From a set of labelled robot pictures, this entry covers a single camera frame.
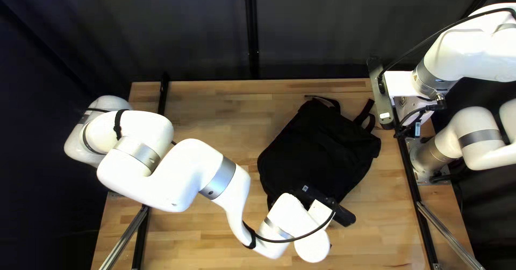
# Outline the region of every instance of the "barcode label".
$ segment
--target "barcode label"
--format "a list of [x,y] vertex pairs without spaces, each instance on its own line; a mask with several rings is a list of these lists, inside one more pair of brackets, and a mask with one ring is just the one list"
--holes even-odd
[[421,122],[416,122],[416,129],[414,132],[414,137],[419,137],[421,135]]

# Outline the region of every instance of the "black curtain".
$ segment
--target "black curtain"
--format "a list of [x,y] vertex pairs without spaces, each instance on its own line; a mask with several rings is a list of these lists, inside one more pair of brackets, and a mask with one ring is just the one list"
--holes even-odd
[[[245,0],[3,1],[79,77],[98,76],[99,88],[163,71],[173,80],[250,78]],[[472,1],[256,0],[260,75],[367,76],[369,55],[396,58]]]
[[96,95],[2,4],[0,40],[0,264],[89,269],[107,189],[63,145]]

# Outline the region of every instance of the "wooden table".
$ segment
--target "wooden table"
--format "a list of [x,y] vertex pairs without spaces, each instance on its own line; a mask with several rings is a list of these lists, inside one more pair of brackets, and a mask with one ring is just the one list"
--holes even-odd
[[[174,141],[200,139],[247,169],[251,188],[244,220],[257,229],[267,215],[266,195],[256,167],[258,155],[296,114],[307,98],[337,99],[342,114],[353,119],[372,99],[368,79],[290,81],[171,82],[165,116],[174,125]],[[136,110],[157,111],[158,82],[132,84],[130,103]],[[427,126],[427,134],[432,134]],[[341,205],[357,222],[327,228],[332,248],[322,262],[307,263],[290,245],[277,260],[248,250],[233,236],[222,208],[199,196],[183,213],[152,209],[146,237],[144,269],[428,269],[402,158],[393,131],[377,125],[380,155],[365,178]],[[420,187],[422,198],[471,251],[451,186]],[[108,197],[92,269],[98,269],[141,204]],[[446,270],[465,265],[435,237],[436,252]],[[115,269],[131,269],[135,236]]]

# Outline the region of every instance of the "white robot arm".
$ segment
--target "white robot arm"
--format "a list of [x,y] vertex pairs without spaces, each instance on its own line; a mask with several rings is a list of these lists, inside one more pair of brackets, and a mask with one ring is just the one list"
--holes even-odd
[[[70,136],[78,138],[76,144],[82,150],[91,148],[97,154],[105,154],[97,169],[97,177],[104,185],[167,212],[185,211],[200,193],[226,211],[237,239],[246,246],[251,244],[252,236],[242,223],[251,181],[245,170],[196,139],[181,141],[167,153],[173,127],[158,114],[125,111],[120,116],[122,137],[117,140],[113,130],[116,114],[101,114]],[[316,229],[321,225],[317,221],[320,217],[312,216],[297,198],[283,194],[257,234],[270,240],[289,239]],[[289,244],[259,239],[255,243],[256,252],[272,259],[280,257]],[[328,254],[330,241],[323,228],[294,241],[294,246],[302,259],[318,262]]]
[[434,138],[410,152],[412,165],[419,173],[432,174],[460,157],[473,170],[515,164],[516,99],[501,106],[500,119],[511,144],[502,141],[491,112],[468,107],[458,111]]
[[[482,7],[470,16],[516,3]],[[444,31],[412,72],[386,72],[385,82],[399,119],[409,112],[435,104],[463,77],[487,81],[516,80],[516,20],[509,11],[483,15]],[[421,121],[432,114],[425,112]],[[417,114],[402,125],[410,124]]]

